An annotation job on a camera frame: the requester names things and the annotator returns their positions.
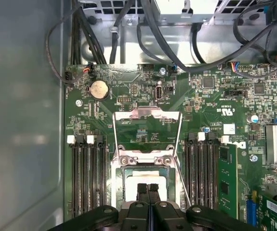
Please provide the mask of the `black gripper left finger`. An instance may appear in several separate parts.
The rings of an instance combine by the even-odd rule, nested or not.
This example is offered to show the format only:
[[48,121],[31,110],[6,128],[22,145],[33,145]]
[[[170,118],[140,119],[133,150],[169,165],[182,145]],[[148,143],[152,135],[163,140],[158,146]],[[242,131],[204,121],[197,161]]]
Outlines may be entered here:
[[148,186],[139,183],[135,201],[124,202],[121,210],[102,205],[57,225],[52,231],[148,231],[150,230]]

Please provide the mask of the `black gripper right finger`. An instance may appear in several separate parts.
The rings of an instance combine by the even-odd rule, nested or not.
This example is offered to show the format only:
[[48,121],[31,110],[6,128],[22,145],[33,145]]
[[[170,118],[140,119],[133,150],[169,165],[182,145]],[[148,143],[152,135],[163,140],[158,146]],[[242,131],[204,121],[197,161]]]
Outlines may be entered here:
[[257,231],[258,228],[222,212],[193,205],[183,212],[176,203],[162,201],[157,184],[147,186],[152,231]]

